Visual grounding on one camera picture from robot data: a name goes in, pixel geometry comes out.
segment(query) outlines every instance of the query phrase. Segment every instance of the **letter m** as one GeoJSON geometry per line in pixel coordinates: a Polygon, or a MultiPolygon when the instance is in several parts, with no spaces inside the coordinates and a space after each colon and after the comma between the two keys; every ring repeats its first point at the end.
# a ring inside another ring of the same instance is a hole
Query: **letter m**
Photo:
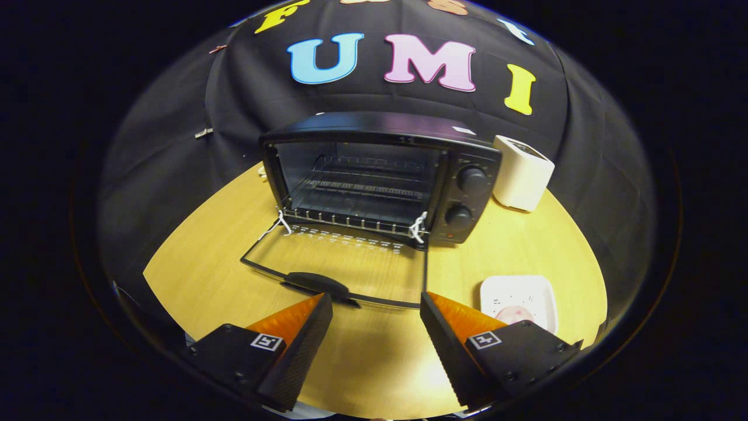
{"type": "Polygon", "coordinates": [[[416,76],[409,68],[413,63],[425,83],[431,83],[443,67],[444,76],[439,79],[439,85],[456,91],[475,91],[470,80],[470,58],[475,53],[472,46],[449,41],[432,54],[414,35],[393,34],[384,39],[392,44],[393,50],[392,70],[384,75],[388,82],[413,82],[416,76]]]}

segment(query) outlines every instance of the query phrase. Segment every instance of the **oven door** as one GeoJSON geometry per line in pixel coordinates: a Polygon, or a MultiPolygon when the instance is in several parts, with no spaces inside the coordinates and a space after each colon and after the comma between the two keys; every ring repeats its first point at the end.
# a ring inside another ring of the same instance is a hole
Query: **oven door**
{"type": "Polygon", "coordinates": [[[290,234],[283,224],[269,227],[241,261],[268,275],[268,282],[282,281],[279,288],[309,295],[329,292],[337,302],[356,307],[369,303],[420,308],[420,293],[426,290],[427,247],[417,249],[390,235],[314,221],[291,222],[288,228],[290,234]],[[310,282],[296,282],[300,273],[310,282]],[[333,280],[337,287],[330,289],[329,282],[309,279],[319,276],[333,280]]]}

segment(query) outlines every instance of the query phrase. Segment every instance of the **black knob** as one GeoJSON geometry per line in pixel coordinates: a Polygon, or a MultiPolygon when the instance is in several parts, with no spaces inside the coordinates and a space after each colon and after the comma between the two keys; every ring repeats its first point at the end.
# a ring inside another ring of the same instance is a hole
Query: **black knob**
{"type": "Polygon", "coordinates": [[[450,226],[450,231],[454,232],[464,231],[473,225],[473,214],[463,205],[456,205],[449,209],[444,219],[450,226]]]}
{"type": "Polygon", "coordinates": [[[488,177],[478,168],[467,168],[457,174],[457,186],[469,195],[480,195],[488,190],[488,177]]]}

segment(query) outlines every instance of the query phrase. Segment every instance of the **white box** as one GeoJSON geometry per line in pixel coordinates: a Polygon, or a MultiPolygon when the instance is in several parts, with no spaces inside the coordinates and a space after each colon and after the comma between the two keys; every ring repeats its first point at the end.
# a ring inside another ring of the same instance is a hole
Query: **white box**
{"type": "Polygon", "coordinates": [[[505,136],[496,135],[494,147],[501,151],[494,197],[504,206],[534,211],[556,166],[528,144],[505,136]]]}
{"type": "Polygon", "coordinates": [[[520,306],[533,322],[556,334],[559,329],[556,297],[544,276],[490,276],[480,285],[480,311],[492,318],[508,308],[520,306]]]}

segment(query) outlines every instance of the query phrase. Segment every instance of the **white tray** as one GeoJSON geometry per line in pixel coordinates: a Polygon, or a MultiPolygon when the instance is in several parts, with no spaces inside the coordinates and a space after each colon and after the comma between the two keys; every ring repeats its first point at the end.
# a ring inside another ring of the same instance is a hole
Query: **white tray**
{"type": "Polygon", "coordinates": [[[524,307],[535,324],[553,334],[558,331],[554,289],[544,276],[491,276],[483,281],[480,286],[483,314],[496,318],[501,310],[510,306],[524,307]]]}

